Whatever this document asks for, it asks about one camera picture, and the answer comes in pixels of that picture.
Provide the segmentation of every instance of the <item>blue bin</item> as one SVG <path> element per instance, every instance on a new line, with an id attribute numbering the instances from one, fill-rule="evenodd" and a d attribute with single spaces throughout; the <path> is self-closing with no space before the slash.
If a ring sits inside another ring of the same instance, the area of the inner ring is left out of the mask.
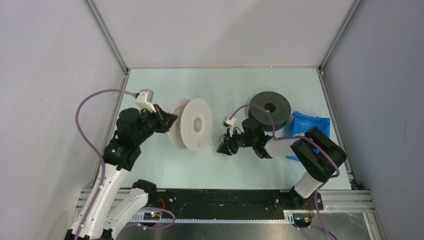
<path id="1" fill-rule="evenodd" d="M 316 127 L 327 137 L 330 137 L 330 118 L 308 116 L 298 111 L 294 111 L 292 116 L 293 120 L 291 121 L 290 127 L 288 128 L 289 136 L 301 134 L 312 127 Z M 287 156 L 287 158 L 299 161 L 299 158 L 296 156 Z"/>

